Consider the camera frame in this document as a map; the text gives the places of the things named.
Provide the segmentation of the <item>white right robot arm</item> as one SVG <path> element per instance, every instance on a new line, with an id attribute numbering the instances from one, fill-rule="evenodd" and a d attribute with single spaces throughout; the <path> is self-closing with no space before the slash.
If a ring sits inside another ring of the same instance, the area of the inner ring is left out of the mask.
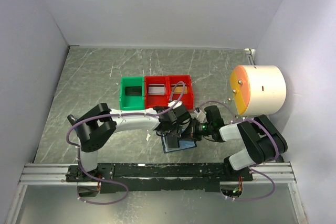
<path id="1" fill-rule="evenodd" d="M 275 161 L 288 150 L 288 144 L 270 119 L 262 114 L 252 119 L 225 124 L 215 105 L 204 109 L 206 122 L 193 118 L 182 132 L 181 139 L 199 141 L 210 136 L 214 142 L 241 140 L 244 148 L 224 159 L 223 176 L 230 181 L 241 174 L 241 169 Z"/>

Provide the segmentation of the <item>blue leather card holder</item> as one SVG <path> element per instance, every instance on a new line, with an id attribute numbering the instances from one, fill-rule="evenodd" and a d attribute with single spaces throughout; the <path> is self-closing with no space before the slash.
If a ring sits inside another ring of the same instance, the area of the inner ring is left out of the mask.
<path id="1" fill-rule="evenodd" d="M 187 150 L 187 149 L 190 149 L 190 148 L 195 148 L 197 146 L 196 142 L 194 142 L 192 140 L 182 140 L 181 139 L 181 134 L 182 134 L 183 131 L 184 131 L 183 128 L 181 126 L 178 126 L 177 128 L 173 129 L 170 132 L 160 134 L 164 153 Z M 173 135 L 173 136 L 177 137 L 177 139 L 179 141 L 179 146 L 180 146 L 179 148 L 170 149 L 170 150 L 167 149 L 167 147 L 166 147 L 166 137 L 168 135 Z"/>

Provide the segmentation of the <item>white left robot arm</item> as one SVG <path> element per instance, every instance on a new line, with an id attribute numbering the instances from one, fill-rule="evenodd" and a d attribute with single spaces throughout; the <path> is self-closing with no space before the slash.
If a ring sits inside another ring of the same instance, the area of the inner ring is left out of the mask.
<path id="1" fill-rule="evenodd" d="M 81 164 L 79 175 L 90 182 L 98 175 L 98 150 L 114 133 L 147 130 L 155 131 L 165 139 L 172 138 L 175 144 L 191 121 L 191 114 L 181 101 L 173 101 L 167 106 L 155 106 L 145 110 L 121 111 L 110 109 L 100 103 L 82 117 L 68 116 L 71 129 L 76 131 L 79 143 L 78 161 Z"/>

